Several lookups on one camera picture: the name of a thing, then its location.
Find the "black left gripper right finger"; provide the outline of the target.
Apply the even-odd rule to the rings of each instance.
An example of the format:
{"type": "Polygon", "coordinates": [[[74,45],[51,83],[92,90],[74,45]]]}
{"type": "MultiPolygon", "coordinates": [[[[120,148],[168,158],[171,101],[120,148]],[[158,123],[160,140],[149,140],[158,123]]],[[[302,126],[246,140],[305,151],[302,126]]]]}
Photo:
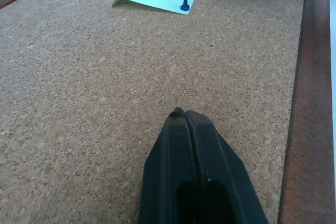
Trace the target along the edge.
{"type": "Polygon", "coordinates": [[[207,116],[186,116],[196,165],[196,224],[268,224],[239,156],[207,116]]]}

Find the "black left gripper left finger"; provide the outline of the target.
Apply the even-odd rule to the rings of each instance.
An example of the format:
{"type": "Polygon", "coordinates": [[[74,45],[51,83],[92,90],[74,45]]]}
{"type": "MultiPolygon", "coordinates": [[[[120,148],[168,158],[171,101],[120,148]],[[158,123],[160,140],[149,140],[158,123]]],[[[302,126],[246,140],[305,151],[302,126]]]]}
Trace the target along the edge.
{"type": "Polygon", "coordinates": [[[175,108],[144,164],[138,224],[194,224],[195,194],[190,130],[175,108]]]}

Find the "cork board with wooden frame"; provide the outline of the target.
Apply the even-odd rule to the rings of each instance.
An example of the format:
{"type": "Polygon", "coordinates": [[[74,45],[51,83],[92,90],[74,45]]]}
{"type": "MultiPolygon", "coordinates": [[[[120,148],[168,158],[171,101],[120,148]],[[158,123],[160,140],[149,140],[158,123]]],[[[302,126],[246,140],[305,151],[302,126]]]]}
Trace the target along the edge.
{"type": "Polygon", "coordinates": [[[336,224],[329,0],[0,9],[0,224],[136,224],[175,107],[207,115],[269,224],[336,224]]]}

